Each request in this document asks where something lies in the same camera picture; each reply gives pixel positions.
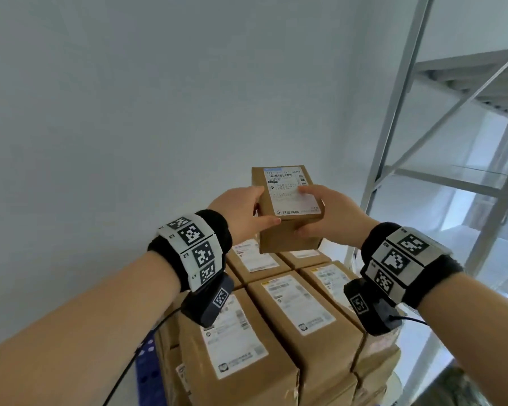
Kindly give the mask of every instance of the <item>cardboard box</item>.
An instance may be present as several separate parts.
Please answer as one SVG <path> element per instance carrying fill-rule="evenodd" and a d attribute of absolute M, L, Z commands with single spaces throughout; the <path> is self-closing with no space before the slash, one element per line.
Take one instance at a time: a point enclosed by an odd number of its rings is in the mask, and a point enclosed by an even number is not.
<path fill-rule="evenodd" d="M 299 404 L 316 404 L 350 373 L 363 334 L 295 271 L 247 290 L 301 370 Z"/>
<path fill-rule="evenodd" d="M 274 215 L 282 219 L 259 234 L 261 253 L 318 249 L 321 238 L 300 238 L 299 227 L 323 218 L 324 205 L 312 195 L 300 194 L 299 185 L 312 185 L 305 166 L 252 168 L 252 185 L 264 186 L 259 198 L 258 215 Z"/>
<path fill-rule="evenodd" d="M 317 404 L 320 406 L 351 406 L 357 384 L 358 379 L 354 374 L 350 374 L 344 380 L 336 396 L 330 391 L 320 398 Z"/>
<path fill-rule="evenodd" d="M 390 348 L 397 341 L 401 328 L 394 329 L 390 333 L 382 336 L 372 336 L 366 333 L 358 316 L 355 314 L 342 291 L 346 283 L 358 277 L 355 273 L 346 268 L 346 266 L 338 261 L 333 261 L 330 264 L 300 269 L 299 274 L 339 309 L 340 313 L 350 319 L 352 323 L 363 332 L 364 338 L 361 342 L 358 356 L 354 360 L 354 365 L 369 356 Z"/>
<path fill-rule="evenodd" d="M 231 270 L 230 266 L 226 264 L 226 268 L 224 269 L 224 272 L 226 272 L 231 279 L 233 279 L 233 290 L 236 291 L 239 288 L 244 287 L 243 283 L 239 278 L 237 278 L 237 275 Z"/>
<path fill-rule="evenodd" d="M 261 254 L 255 239 L 234 246 L 226 260 L 243 285 L 291 270 L 276 254 Z"/>
<path fill-rule="evenodd" d="M 358 388 L 354 395 L 354 403 L 364 403 L 366 399 L 383 387 L 399 363 L 401 350 L 398 346 L 386 349 L 360 362 L 354 374 L 358 378 Z"/>
<path fill-rule="evenodd" d="M 164 316 L 169 315 L 175 309 L 181 307 L 184 298 L 186 298 L 188 292 L 180 293 L 179 296 L 173 301 L 171 306 L 164 312 Z M 162 348 L 164 352 L 167 352 L 171 348 L 179 346 L 179 323 L 177 321 L 179 314 L 175 314 L 170 317 L 159 329 L 160 338 L 162 340 Z"/>
<path fill-rule="evenodd" d="M 384 395 L 387 391 L 387 386 L 383 386 L 373 393 L 370 397 L 364 398 L 363 401 L 352 401 L 352 406 L 378 406 L 382 404 Z"/>
<path fill-rule="evenodd" d="M 190 387 L 186 380 L 180 348 L 169 350 L 164 362 L 163 380 L 168 406 L 191 406 Z"/>
<path fill-rule="evenodd" d="M 179 328 L 192 404 L 296 406 L 299 370 L 244 289 L 230 295 L 212 327 L 181 314 Z"/>
<path fill-rule="evenodd" d="M 277 255 L 292 269 L 306 268 L 331 262 L 322 252 L 311 249 L 305 251 L 279 252 Z"/>

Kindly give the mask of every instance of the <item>metal shelving rack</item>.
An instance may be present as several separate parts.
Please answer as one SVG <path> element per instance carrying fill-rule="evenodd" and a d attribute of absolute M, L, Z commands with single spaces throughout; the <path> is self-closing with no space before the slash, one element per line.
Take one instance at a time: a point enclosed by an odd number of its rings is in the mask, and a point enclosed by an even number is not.
<path fill-rule="evenodd" d="M 466 104 L 480 105 L 488 111 L 508 117 L 508 50 L 416 63 L 416 56 L 433 2 L 434 0 L 418 0 L 361 200 L 361 208 L 370 213 L 376 191 L 391 175 L 407 176 L 495 198 L 496 201 L 464 265 L 469 275 L 477 277 L 497 241 L 501 223 L 508 213 L 508 174 L 492 175 L 486 171 L 473 171 L 453 166 L 433 173 L 414 168 L 408 169 L 404 164 Z M 459 97 L 459 101 L 393 165 L 388 166 L 386 158 L 389 146 L 392 143 L 403 102 L 413 81 L 427 83 L 434 88 L 448 91 Z M 508 137 L 508 125 L 503 137 Z M 352 254 L 350 250 L 347 263 L 351 262 Z M 403 395 L 398 402 L 399 406 L 408 406 L 412 402 L 440 345 L 440 341 L 432 333 L 406 383 Z"/>

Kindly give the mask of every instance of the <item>stack of boxes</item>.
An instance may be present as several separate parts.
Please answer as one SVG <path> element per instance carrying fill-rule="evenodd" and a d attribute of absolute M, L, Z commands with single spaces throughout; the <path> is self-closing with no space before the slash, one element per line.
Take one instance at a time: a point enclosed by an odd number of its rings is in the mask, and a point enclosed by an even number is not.
<path fill-rule="evenodd" d="M 303 166 L 271 171 L 312 183 Z M 278 194 L 268 191 L 266 176 L 263 168 L 253 168 L 253 184 L 266 186 L 258 213 L 277 215 L 284 210 Z M 399 361 L 399 330 L 367 335 L 342 292 L 357 276 L 319 252 L 320 239 L 295 238 L 305 220 L 323 216 L 323 203 L 312 200 L 289 205 L 317 213 L 278 215 L 284 224 L 278 233 L 264 231 L 231 249 L 226 272 L 235 290 L 214 325 L 205 329 L 178 313 L 160 328 L 156 343 L 170 406 L 381 402 Z"/>

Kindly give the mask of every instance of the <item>cable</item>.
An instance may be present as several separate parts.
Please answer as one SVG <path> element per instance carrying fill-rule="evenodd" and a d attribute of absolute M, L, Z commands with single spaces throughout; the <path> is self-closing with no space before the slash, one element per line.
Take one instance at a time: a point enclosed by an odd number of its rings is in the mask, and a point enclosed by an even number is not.
<path fill-rule="evenodd" d="M 418 322 L 418 323 L 423 323 L 424 325 L 427 325 L 427 322 L 424 322 L 424 321 L 420 321 L 419 319 L 414 319 L 414 318 L 409 318 L 407 316 L 390 316 L 389 319 L 391 321 L 396 321 L 397 319 L 401 319 L 403 321 L 414 321 L 414 322 Z"/>
<path fill-rule="evenodd" d="M 109 395 L 107 396 L 107 399 L 105 402 L 103 402 L 103 406 L 107 406 L 107 404 L 109 403 L 109 401 L 111 400 L 111 398 L 113 397 L 113 395 L 115 394 L 115 391 L 117 390 L 117 388 L 119 387 L 120 383 L 122 382 L 122 379 L 124 379 L 124 376 L 126 376 L 126 373 L 128 373 L 128 370 L 132 367 L 132 365 L 134 364 L 135 362 L 135 359 L 137 357 L 137 355 L 139 355 L 139 352 L 141 352 L 141 348 L 145 345 L 145 343 L 147 343 L 147 341 L 149 340 L 149 337 L 150 337 L 150 334 L 152 332 L 154 332 L 155 330 L 158 330 L 159 327 L 161 327 L 163 325 L 163 323 L 165 321 L 167 321 L 171 316 L 175 315 L 177 312 L 179 312 L 181 310 L 181 308 L 177 308 L 175 309 L 173 312 L 171 312 L 168 316 L 166 316 L 161 322 L 158 323 L 158 325 L 156 325 L 155 327 L 153 327 L 150 332 L 145 336 L 145 338 L 143 339 L 143 341 L 141 342 L 141 344 L 137 347 L 137 349 L 135 350 L 134 352 L 134 356 L 132 357 L 132 359 L 130 360 L 130 362 L 128 363 L 128 365 L 126 366 L 126 368 L 124 369 L 124 371 L 122 372 L 122 374 L 120 375 L 119 379 L 116 381 L 115 383 L 115 386 L 113 386 L 113 389 L 111 389 L 111 392 L 109 392 Z"/>

